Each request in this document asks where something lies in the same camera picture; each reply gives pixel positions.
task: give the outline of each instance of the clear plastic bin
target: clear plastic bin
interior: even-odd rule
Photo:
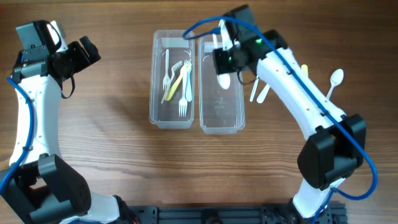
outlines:
[[[217,36],[221,47],[221,36]],[[213,63],[212,36],[199,39],[199,106],[200,126],[207,134],[234,134],[245,125],[243,86],[236,73],[230,73],[227,90],[217,81]]]
[[[154,45],[152,50],[152,75],[150,82],[149,121],[159,128],[185,129],[193,122],[193,105],[195,103],[195,41],[181,38],[184,30],[158,30],[154,34]],[[182,81],[170,101],[162,98],[163,79],[165,77],[165,56],[169,50],[169,77],[172,76],[172,67],[177,62],[191,60],[192,71],[190,73],[190,84],[192,89],[192,101],[188,102],[186,116],[178,113],[178,102],[182,97]],[[178,67],[170,89],[180,75]]]

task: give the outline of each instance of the yellow utensil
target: yellow utensil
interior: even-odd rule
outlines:
[[[175,93],[175,91],[177,90],[177,87],[179,86],[183,74],[185,74],[187,72],[187,65],[184,65],[181,70],[180,70],[180,76],[178,76],[178,78],[176,79],[176,81],[174,82],[173,86],[170,88],[169,92],[167,93],[166,96],[166,101],[170,101]]]
[[[308,66],[307,65],[302,65],[301,66],[301,70],[303,70],[303,72],[307,75],[308,77]]]

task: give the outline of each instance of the table surface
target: table surface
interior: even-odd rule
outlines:
[[[367,200],[347,204],[350,223],[398,222],[398,16],[396,1],[247,1],[262,30],[277,29],[306,63],[323,93],[330,75],[343,68],[332,101],[368,126],[366,151],[379,171]],[[0,5],[0,168],[8,167],[17,128],[17,99],[6,83],[21,43],[15,27],[59,21],[67,42],[87,35],[102,59],[75,75],[76,90],[62,100],[59,143],[64,160],[90,189],[119,195],[130,205],[259,205],[287,202],[302,176],[297,156],[305,143],[299,126],[270,91],[250,103],[244,87],[246,127],[238,134],[209,136],[195,119],[188,130],[150,124],[152,38],[156,30],[186,29],[241,1],[91,2]],[[216,24],[196,31],[206,31]],[[264,83],[259,85],[257,94]],[[70,90],[65,83],[65,91]],[[341,189],[355,195],[371,183],[367,164]],[[0,200],[0,223],[21,221]]]

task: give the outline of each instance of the bin filled with utensils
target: bin filled with utensils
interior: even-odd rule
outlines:
[[[154,34],[149,120],[159,128],[185,129],[193,122],[195,41],[182,39],[183,32]]]

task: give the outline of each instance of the wooden tabletop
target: wooden tabletop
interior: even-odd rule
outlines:
[[[323,93],[330,75],[345,71],[331,100],[366,121],[366,151],[379,171],[375,193],[347,204],[350,223],[398,222],[398,16],[396,1],[247,1],[262,30],[277,29]],[[57,20],[67,42],[87,35],[102,59],[75,75],[76,90],[62,100],[59,143],[63,159],[94,192],[130,205],[259,205],[288,202],[302,176],[297,156],[305,143],[299,126],[270,91],[250,103],[244,87],[246,127],[210,136],[195,119],[187,130],[150,124],[152,39],[156,30],[190,27],[241,1],[147,1],[0,5],[0,168],[8,168],[17,128],[17,98],[6,83],[22,48],[15,27]],[[216,26],[205,25],[201,33]],[[252,76],[245,74],[245,79]],[[260,83],[257,94],[264,83]],[[70,90],[65,83],[64,91]],[[370,186],[364,165],[341,189],[354,195]],[[21,221],[3,199],[0,223]]]

